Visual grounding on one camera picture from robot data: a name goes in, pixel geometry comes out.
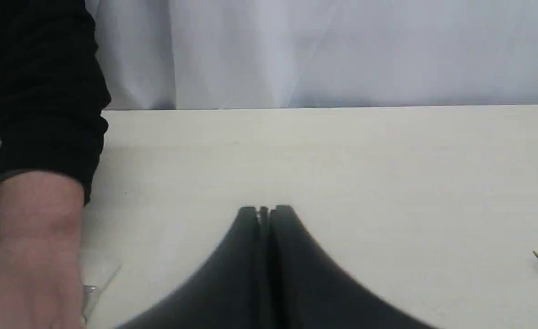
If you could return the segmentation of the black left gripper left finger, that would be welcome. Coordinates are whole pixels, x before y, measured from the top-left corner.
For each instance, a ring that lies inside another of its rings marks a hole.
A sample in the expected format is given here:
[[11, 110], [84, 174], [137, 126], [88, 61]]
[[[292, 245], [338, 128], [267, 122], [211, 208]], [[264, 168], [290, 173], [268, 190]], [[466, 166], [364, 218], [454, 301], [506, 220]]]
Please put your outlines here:
[[237, 212], [208, 260], [164, 300], [121, 325], [123, 329], [257, 329], [257, 247], [254, 207]]

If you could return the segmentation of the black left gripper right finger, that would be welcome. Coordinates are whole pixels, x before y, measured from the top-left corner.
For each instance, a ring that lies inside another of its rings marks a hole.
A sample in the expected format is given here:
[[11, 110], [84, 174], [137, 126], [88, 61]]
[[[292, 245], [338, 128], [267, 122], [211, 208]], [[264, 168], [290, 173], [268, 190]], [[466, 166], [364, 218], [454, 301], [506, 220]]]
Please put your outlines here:
[[278, 329], [430, 327], [344, 271], [288, 205], [269, 213], [269, 285]]

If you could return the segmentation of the black sleeved forearm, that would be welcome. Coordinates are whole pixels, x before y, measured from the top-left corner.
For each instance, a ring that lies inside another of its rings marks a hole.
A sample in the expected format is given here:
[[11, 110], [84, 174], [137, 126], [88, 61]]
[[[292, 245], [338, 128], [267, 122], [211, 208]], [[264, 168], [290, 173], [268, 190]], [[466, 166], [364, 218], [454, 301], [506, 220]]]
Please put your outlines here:
[[110, 103], [83, 0], [0, 0], [0, 252], [75, 254]]

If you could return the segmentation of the person's bare hand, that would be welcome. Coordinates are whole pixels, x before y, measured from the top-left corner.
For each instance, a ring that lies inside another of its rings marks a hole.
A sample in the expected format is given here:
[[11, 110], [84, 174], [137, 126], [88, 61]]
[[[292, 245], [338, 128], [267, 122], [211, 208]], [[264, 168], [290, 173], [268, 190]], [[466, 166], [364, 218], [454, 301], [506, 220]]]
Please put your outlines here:
[[80, 329], [78, 241], [0, 241], [0, 329]]

